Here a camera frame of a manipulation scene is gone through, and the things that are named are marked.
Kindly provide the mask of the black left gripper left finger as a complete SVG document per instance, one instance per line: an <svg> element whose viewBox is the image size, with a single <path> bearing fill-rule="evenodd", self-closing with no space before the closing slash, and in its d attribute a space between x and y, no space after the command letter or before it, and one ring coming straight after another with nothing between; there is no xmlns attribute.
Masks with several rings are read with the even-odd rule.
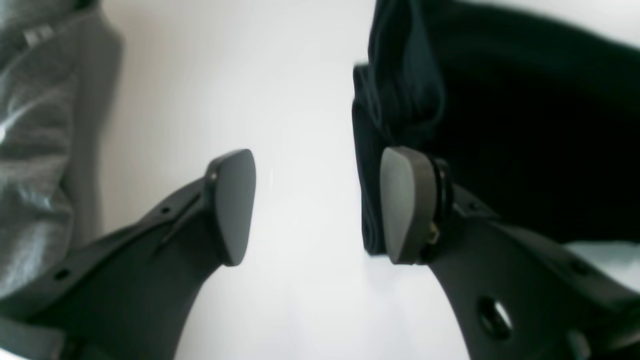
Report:
<svg viewBox="0 0 640 360"><path fill-rule="evenodd" d="M203 284L239 265L256 191L253 153L202 178L3 298L1 349L26 360L172 360Z"/></svg>

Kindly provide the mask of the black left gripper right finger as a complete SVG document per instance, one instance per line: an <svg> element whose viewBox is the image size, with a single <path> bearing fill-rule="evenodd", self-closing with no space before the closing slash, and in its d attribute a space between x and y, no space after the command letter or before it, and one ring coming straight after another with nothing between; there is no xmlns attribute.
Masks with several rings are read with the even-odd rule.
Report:
<svg viewBox="0 0 640 360"><path fill-rule="evenodd" d="M425 265L473 360L637 360L639 294L560 244L505 223L448 164L389 146L379 170L389 259Z"/></svg>

